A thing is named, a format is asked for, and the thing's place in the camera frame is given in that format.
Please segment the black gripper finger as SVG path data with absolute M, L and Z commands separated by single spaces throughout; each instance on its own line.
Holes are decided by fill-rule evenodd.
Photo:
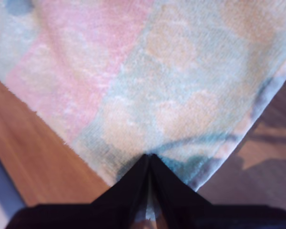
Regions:
M 211 203 L 184 184 L 156 155 L 151 155 L 151 179 L 170 229 L 199 229 Z
M 149 157 L 143 155 L 110 189 L 92 202 L 93 229 L 128 229 L 147 190 Z

